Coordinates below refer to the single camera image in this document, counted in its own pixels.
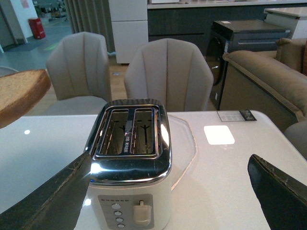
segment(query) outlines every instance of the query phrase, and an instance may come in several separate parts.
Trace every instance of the beige sofa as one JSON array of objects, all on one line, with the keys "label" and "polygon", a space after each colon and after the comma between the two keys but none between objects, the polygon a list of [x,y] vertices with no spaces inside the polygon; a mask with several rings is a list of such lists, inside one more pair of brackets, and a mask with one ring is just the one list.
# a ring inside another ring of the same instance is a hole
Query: beige sofa
[{"label": "beige sofa", "polygon": [[277,51],[224,54],[228,68],[220,109],[261,111],[285,131],[307,120],[307,76],[302,74],[306,39],[276,43]]}]

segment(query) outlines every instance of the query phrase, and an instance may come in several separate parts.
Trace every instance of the toaster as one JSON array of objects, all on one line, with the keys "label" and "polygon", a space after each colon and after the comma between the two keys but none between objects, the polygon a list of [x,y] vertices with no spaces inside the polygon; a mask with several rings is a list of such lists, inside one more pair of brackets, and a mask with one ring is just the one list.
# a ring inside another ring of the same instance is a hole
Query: toaster
[{"label": "toaster", "polygon": [[98,115],[85,150],[87,195],[103,230],[162,230],[171,212],[167,114],[153,99],[115,100]]}]

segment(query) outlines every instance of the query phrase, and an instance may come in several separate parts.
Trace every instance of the toast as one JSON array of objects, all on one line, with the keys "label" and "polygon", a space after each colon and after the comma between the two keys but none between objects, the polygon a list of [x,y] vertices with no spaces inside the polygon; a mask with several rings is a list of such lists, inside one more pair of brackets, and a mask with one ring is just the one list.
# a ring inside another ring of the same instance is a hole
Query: toast
[{"label": "toast", "polygon": [[30,111],[49,90],[44,69],[20,71],[0,77],[0,128]]}]

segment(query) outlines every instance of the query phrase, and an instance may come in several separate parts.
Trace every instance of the upholstered chair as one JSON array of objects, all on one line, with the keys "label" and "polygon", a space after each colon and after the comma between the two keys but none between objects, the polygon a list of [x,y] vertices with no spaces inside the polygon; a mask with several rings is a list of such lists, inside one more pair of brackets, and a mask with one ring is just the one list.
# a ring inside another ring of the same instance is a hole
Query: upholstered chair
[{"label": "upholstered chair", "polygon": [[128,98],[157,99],[168,112],[204,111],[213,75],[196,45],[166,38],[139,47],[124,82]]},{"label": "upholstered chair", "polygon": [[106,40],[88,32],[63,38],[46,62],[57,102],[43,115],[98,114],[111,101]]},{"label": "upholstered chair", "polygon": [[307,121],[289,126],[283,134],[307,160]]}]

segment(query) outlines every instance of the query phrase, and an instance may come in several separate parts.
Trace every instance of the chair backrest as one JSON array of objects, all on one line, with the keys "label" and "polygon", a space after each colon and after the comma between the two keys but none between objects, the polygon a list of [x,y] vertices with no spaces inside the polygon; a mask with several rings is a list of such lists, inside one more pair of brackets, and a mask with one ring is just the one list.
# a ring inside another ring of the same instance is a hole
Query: chair backrest
[{"label": "chair backrest", "polygon": [[63,38],[46,62],[58,100],[96,96],[111,101],[106,40],[88,32]]},{"label": "chair backrest", "polygon": [[289,126],[283,134],[307,160],[307,121],[300,121]]},{"label": "chair backrest", "polygon": [[0,66],[0,77],[18,72],[15,69],[6,66]]},{"label": "chair backrest", "polygon": [[198,47],[161,39],[136,51],[125,75],[128,98],[153,98],[167,111],[204,111],[213,75]]}]

